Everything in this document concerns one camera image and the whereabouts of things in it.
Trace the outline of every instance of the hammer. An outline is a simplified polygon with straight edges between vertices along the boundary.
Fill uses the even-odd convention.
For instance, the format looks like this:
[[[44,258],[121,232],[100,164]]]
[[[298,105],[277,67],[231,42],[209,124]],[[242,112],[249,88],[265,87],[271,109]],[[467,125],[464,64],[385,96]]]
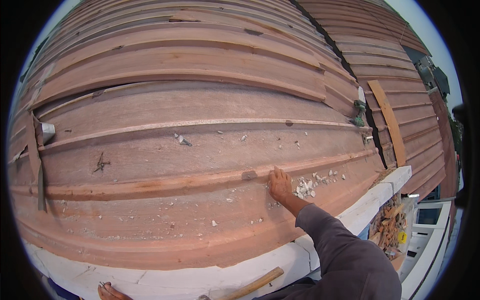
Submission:
[[[263,287],[270,281],[280,277],[283,274],[283,270],[280,267],[276,267],[272,271],[268,272],[267,274],[263,275],[259,279],[253,281],[250,284],[247,284],[246,286],[239,288],[230,294],[220,297],[216,300],[235,300],[240,297],[243,297],[245,295],[250,294],[253,291],[258,290],[259,288]],[[207,295],[201,295],[198,297],[198,300],[211,300]]]

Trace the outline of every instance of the concrete debris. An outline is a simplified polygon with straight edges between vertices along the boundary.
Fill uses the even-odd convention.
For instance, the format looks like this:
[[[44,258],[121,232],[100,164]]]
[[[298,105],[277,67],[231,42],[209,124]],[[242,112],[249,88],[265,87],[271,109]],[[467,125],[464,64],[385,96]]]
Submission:
[[[189,141],[185,140],[185,138],[181,135],[179,136],[179,142],[180,144],[183,144],[183,145],[188,145],[190,147],[193,146]]]

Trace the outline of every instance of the hand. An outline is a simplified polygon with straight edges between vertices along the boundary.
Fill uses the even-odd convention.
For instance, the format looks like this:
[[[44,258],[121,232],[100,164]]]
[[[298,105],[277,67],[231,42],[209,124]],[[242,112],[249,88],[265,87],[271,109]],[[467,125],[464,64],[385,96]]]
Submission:
[[[104,287],[98,285],[97,291],[101,300],[133,300],[127,295],[122,294],[116,289],[112,288],[112,284],[110,282],[105,283]]]
[[[280,204],[285,206],[287,197],[292,195],[292,183],[290,175],[275,166],[275,169],[270,172],[269,177],[270,179],[268,186],[270,188],[268,192],[270,193],[270,196],[272,196],[275,201],[278,201]]]

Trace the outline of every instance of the yellow object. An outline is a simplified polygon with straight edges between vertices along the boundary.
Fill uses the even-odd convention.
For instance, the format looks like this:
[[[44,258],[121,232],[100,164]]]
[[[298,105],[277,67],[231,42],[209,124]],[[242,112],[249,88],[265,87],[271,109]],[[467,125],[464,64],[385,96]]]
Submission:
[[[407,234],[405,232],[398,233],[398,242],[400,244],[405,244],[407,242]]]

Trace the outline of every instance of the person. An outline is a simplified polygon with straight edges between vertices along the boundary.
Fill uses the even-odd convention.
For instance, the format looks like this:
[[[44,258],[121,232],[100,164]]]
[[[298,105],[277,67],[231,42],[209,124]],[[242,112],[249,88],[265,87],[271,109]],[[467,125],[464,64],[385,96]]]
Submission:
[[[255,299],[400,299],[400,279],[383,251],[373,242],[353,235],[340,220],[328,212],[293,195],[290,180],[290,175],[275,166],[269,174],[269,193],[295,216],[295,227],[300,227],[312,238],[320,259],[322,278],[315,282],[304,277],[278,291]],[[107,284],[105,286],[111,290],[105,291],[114,295],[115,289]]]

